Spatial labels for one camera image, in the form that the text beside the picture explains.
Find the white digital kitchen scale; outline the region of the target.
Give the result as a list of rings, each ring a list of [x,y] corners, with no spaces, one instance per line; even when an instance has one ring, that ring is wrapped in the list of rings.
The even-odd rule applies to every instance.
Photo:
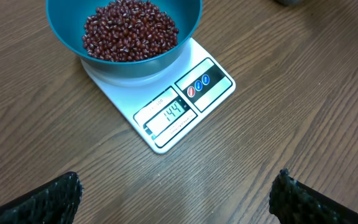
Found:
[[[236,89],[234,79],[197,41],[164,70],[144,78],[86,73],[157,154],[165,154]]]

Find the clear plastic container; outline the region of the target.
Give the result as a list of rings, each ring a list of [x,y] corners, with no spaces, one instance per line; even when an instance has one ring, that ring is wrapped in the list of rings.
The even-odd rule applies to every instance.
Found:
[[[296,6],[304,2],[304,0],[274,0],[283,6]]]

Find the blue metal bowl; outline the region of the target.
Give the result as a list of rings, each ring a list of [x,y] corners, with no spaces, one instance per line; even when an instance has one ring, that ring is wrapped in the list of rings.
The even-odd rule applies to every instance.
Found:
[[[178,26],[178,45],[159,56],[138,62],[108,62],[90,57],[83,48],[81,36],[85,34],[86,17],[95,13],[98,6],[108,0],[47,0],[46,15],[54,34],[83,63],[107,73],[111,77],[140,78],[153,75],[169,67],[184,55],[192,40],[203,10],[202,0],[154,0],[162,11],[168,13]]]

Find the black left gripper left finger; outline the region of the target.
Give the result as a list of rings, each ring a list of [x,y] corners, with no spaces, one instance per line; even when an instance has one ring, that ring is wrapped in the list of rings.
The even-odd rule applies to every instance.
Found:
[[[0,206],[0,224],[72,224],[83,194],[76,172],[67,172]]]

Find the red beans in bowl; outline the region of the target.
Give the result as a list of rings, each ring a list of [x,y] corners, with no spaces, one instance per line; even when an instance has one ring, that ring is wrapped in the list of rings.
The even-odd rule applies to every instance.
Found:
[[[110,62],[136,62],[178,45],[174,20],[150,1],[111,1],[88,16],[82,36],[88,56]]]

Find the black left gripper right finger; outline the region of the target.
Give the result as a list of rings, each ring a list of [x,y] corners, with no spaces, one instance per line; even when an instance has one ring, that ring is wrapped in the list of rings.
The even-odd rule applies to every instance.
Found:
[[[358,213],[280,170],[272,182],[269,212],[281,224],[358,224]]]

